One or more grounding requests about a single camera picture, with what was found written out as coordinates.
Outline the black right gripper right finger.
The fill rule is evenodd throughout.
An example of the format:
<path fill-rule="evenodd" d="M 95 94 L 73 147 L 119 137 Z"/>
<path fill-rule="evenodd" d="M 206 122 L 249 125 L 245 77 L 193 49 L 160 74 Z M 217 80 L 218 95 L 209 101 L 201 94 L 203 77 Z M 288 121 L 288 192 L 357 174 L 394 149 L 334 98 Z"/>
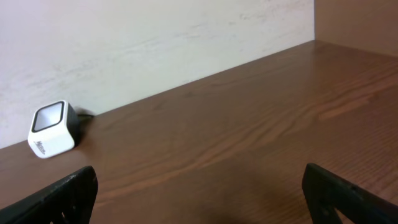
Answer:
<path fill-rule="evenodd" d="M 306 165 L 302 190 L 314 224 L 341 223 L 341 212 L 353 223 L 397 224 L 397 205 L 314 164 Z"/>

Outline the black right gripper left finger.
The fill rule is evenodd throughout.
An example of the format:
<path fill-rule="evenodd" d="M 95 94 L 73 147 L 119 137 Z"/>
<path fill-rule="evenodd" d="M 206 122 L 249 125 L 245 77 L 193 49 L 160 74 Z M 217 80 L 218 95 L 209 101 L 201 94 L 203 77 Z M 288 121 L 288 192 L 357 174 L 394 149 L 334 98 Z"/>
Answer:
<path fill-rule="evenodd" d="M 1 209 L 1 223 L 89 223 L 98 193 L 92 166 L 85 166 Z"/>

